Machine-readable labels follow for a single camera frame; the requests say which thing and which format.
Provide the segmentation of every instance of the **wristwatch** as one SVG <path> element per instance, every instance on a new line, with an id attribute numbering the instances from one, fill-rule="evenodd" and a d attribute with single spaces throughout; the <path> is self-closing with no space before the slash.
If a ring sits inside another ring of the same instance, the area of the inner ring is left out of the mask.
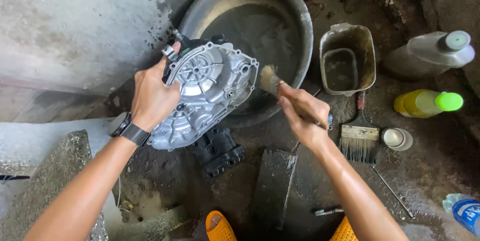
<path id="1" fill-rule="evenodd" d="M 125 137 L 138 146 L 145 145 L 150 137 L 150 133 L 132 123 L 131 112 L 124 112 L 115 118 L 115 120 L 113 120 L 113 122 L 110 124 L 108 134 L 111 137 Z"/>

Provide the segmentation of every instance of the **engine cover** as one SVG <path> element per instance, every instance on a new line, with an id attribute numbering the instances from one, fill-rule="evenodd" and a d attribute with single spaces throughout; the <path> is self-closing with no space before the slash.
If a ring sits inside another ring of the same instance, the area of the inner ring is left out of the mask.
<path id="1" fill-rule="evenodd" d="M 152 130 L 147 144 L 172 151 L 189 146 L 236 109 L 255 89 L 259 63 L 233 48 L 211 41 L 171 63 L 166 82 L 181 83 L 180 102 Z"/>

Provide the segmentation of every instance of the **white bottle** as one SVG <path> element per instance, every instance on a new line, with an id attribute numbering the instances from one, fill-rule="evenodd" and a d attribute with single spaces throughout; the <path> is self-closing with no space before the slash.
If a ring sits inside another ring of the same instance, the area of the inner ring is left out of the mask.
<path id="1" fill-rule="evenodd" d="M 414 37 L 407 45 L 389 53 L 382 66 L 400 80 L 420 81 L 436 77 L 475 58 L 470 41 L 470 35 L 464 31 L 433 32 Z"/>
<path id="2" fill-rule="evenodd" d="M 455 220 L 465 229 L 480 237 L 480 201 L 465 194 L 449 194 L 442 202 L 447 213 L 453 215 Z"/>

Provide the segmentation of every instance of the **metal watch band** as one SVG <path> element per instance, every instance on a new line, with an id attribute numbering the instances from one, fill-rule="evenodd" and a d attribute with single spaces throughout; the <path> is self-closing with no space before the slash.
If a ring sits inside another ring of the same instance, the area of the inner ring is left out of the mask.
<path id="1" fill-rule="evenodd" d="M 129 139 L 138 146 L 143 146 L 147 142 L 148 138 L 150 138 L 150 133 L 135 126 L 135 124 L 130 121 L 127 127 L 125 127 L 125 129 L 123 129 L 123 131 L 120 133 L 120 136 Z"/>

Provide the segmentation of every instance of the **yellow bottle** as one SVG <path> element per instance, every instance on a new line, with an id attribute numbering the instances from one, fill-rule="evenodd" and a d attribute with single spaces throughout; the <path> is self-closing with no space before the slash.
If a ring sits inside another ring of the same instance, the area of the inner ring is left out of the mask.
<path id="1" fill-rule="evenodd" d="M 441 112 L 460 109 L 463 98 L 457 93 L 439 93 L 426 89 L 398 96 L 393 103 L 397 112 L 406 117 L 428 118 Z"/>

